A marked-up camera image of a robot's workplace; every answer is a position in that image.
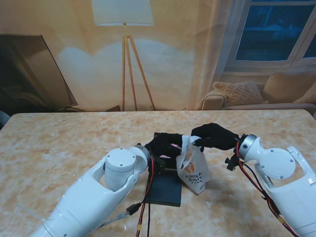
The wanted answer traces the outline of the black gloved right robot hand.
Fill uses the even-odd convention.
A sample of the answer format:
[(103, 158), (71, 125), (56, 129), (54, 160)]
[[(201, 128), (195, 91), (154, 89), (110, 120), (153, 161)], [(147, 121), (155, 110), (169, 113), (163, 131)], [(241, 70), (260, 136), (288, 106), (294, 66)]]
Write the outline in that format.
[(194, 141), (194, 145), (200, 147), (203, 152), (204, 148), (216, 148), (222, 151), (233, 149), (239, 136), (224, 127), (209, 123), (196, 127), (192, 130), (191, 136), (197, 136), (199, 139)]

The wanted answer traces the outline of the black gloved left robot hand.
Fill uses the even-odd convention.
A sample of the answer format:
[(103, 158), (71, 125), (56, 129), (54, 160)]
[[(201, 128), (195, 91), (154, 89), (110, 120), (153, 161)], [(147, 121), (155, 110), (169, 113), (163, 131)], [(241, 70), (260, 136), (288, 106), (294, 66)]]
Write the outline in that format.
[(182, 150), (182, 134), (156, 133), (153, 140), (145, 147), (154, 156), (167, 156), (176, 159)]

